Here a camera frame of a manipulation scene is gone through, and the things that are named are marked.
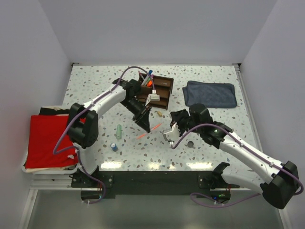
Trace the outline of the grey round cap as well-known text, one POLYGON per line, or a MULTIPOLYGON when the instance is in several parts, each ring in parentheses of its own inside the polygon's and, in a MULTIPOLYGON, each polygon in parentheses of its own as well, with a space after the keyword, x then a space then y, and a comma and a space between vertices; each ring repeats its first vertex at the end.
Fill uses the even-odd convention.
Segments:
POLYGON ((192 147, 194 146, 194 143, 193 143, 193 141, 189 141, 189 142, 187 143, 187 145, 188 145, 189 148, 192 148, 192 147))

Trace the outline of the orange black highlighter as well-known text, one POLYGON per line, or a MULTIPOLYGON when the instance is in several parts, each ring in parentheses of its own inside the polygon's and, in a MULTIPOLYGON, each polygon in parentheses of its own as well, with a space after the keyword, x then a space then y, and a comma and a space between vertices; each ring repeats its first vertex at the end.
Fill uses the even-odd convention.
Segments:
POLYGON ((153 82, 152 81, 149 81, 148 83, 147 83, 147 87, 151 87, 152 86, 152 84, 153 84, 153 82))

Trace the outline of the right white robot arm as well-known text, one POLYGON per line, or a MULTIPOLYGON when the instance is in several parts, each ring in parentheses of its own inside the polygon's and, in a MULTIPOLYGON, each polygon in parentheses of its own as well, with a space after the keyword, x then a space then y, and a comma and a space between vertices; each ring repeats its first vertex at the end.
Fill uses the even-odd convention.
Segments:
POLYGON ((213 120, 203 104, 194 104, 188 110, 171 112, 171 129, 163 132, 164 139, 175 149, 190 133, 196 133, 208 145, 228 153, 248 166, 252 177, 229 170, 228 163, 219 164, 212 181, 217 187, 238 185, 256 192, 277 209, 284 209, 293 196, 303 193, 297 166, 276 160, 244 141, 233 129, 213 120))

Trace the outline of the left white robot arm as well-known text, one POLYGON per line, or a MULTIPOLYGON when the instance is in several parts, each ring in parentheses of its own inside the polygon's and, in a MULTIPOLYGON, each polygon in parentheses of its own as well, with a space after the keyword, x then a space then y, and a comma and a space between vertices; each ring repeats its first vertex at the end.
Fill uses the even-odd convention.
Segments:
POLYGON ((88 187, 98 184, 99 176, 94 173, 98 167, 94 153, 86 149, 91 147, 99 135, 99 119, 116 104, 121 103, 132 114, 132 120, 147 133, 151 131, 149 115, 151 107, 139 102, 136 96, 141 92, 141 85, 137 80, 119 80, 114 86, 84 104, 74 103, 70 107, 67 135, 73 145, 79 149, 78 168, 86 171, 82 175, 82 182, 88 187))

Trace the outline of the brown wooden desk organizer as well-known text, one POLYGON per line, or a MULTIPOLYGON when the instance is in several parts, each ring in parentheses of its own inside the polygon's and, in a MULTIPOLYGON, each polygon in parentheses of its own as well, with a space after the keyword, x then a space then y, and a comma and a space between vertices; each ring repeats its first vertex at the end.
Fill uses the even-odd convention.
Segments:
MULTIPOLYGON (((156 89, 156 93, 160 96, 159 101, 151 101, 149 106, 157 107, 161 109, 168 109, 170 96, 173 92, 173 78, 162 77, 162 76, 154 76, 153 77, 154 86, 156 89)), ((137 99, 145 103, 148 94, 152 92, 152 86, 141 86, 141 92, 136 96, 137 99)))

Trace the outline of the blue battery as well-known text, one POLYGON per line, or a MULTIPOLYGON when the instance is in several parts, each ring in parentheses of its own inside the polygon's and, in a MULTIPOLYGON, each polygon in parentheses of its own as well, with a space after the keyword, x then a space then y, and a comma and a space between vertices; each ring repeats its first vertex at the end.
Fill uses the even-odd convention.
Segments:
POLYGON ((114 151, 114 152, 118 151, 118 147, 115 143, 111 143, 110 147, 111 147, 112 151, 114 151))

